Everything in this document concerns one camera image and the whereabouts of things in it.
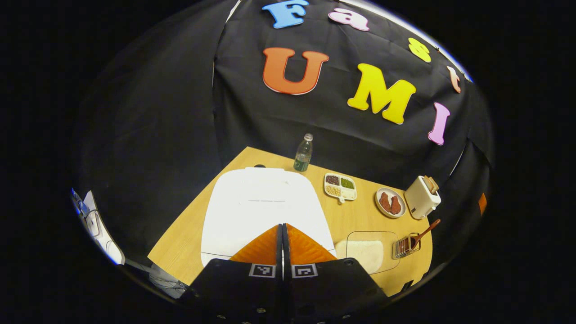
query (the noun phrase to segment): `wooden spoon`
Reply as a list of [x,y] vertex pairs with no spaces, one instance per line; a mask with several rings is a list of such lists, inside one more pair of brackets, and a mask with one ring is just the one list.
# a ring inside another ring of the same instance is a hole
[[414,248],[416,246],[416,244],[418,244],[418,241],[420,241],[420,239],[428,232],[430,232],[434,227],[436,227],[436,225],[440,224],[440,218],[438,218],[437,220],[435,220],[430,227],[428,227],[424,232],[422,232],[422,234],[418,235],[418,236],[414,236],[413,238],[410,238],[410,243],[412,243],[412,245],[410,245],[412,248]]

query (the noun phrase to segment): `foam letter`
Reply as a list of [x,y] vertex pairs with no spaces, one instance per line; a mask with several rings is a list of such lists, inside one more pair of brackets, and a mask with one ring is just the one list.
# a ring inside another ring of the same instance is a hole
[[458,81],[460,81],[460,78],[458,78],[458,76],[456,75],[456,71],[454,70],[453,67],[447,66],[447,68],[448,71],[450,71],[450,80],[452,81],[452,86],[454,87],[454,90],[460,93],[460,87],[458,86]]
[[264,63],[262,80],[267,87],[273,91],[291,95],[303,95],[314,89],[318,83],[322,63],[328,61],[328,55],[312,51],[302,53],[302,56],[308,60],[304,77],[299,82],[292,82],[284,78],[284,71],[288,64],[288,58],[294,54],[294,50],[290,48],[269,47],[264,50],[266,62]]
[[446,128],[446,120],[450,116],[448,108],[439,103],[434,103],[436,108],[436,119],[434,120],[434,128],[428,133],[428,139],[438,145],[444,144],[444,129]]
[[368,19],[364,18],[363,15],[341,8],[335,8],[334,11],[335,12],[328,14],[330,19],[341,24],[350,25],[359,31],[370,30],[370,28],[368,28]]
[[430,63],[430,61],[432,61],[430,55],[428,55],[430,51],[424,44],[413,39],[412,37],[408,38],[408,41],[410,42],[408,48],[412,51],[412,53],[414,53],[414,55],[421,58],[424,62]]
[[304,19],[296,18],[293,14],[304,16],[306,10],[304,10],[302,6],[306,6],[307,4],[308,1],[305,0],[290,0],[263,6],[262,10],[268,10],[274,19],[276,19],[276,23],[273,26],[274,28],[284,28],[300,25],[304,22]]
[[372,101],[372,113],[379,113],[390,103],[388,109],[382,112],[382,117],[398,125],[404,123],[404,111],[410,96],[416,92],[416,88],[406,80],[398,80],[387,89],[382,70],[379,68],[360,63],[358,70],[362,72],[362,78],[356,95],[348,99],[348,106],[360,110],[368,109],[369,94]]

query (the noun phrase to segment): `wooden table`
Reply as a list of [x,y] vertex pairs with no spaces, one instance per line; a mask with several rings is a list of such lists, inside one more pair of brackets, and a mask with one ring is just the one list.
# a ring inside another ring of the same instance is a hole
[[[293,163],[293,159],[246,147],[184,209],[152,248],[148,258],[173,277],[190,285],[203,269],[200,262],[202,228],[208,202],[218,178],[228,171],[253,167],[256,164],[295,172]],[[400,218],[384,216],[376,207],[374,195],[379,188],[387,186],[350,175],[347,176],[353,178],[356,183],[358,198],[339,204],[336,198],[324,192],[326,172],[340,174],[338,171],[315,165],[310,165],[307,171],[300,173],[312,182],[328,222],[334,245],[346,240],[348,234],[354,231],[389,231],[396,233],[398,238],[402,238],[411,232],[421,233],[429,226],[427,218],[415,220],[410,216],[409,211],[406,211],[406,214]],[[404,190],[392,189],[404,194]],[[432,259],[431,235],[425,235],[421,242],[421,250],[402,258],[395,268],[371,275],[388,296],[399,293],[404,284],[411,280],[414,281],[412,284],[415,284],[422,279],[422,275],[428,272]]]

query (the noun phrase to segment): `plastic water bottle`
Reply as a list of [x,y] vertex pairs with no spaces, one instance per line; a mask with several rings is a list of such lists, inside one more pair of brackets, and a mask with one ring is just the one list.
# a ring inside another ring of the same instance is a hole
[[304,140],[298,146],[296,158],[294,159],[294,169],[304,172],[308,169],[310,159],[312,158],[312,134],[306,134]]

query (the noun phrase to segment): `toaster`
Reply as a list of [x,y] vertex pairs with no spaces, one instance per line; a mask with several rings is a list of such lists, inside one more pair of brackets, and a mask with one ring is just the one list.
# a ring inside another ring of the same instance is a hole
[[436,191],[430,192],[424,177],[418,176],[410,187],[404,192],[404,198],[412,217],[418,220],[428,216],[442,201]]

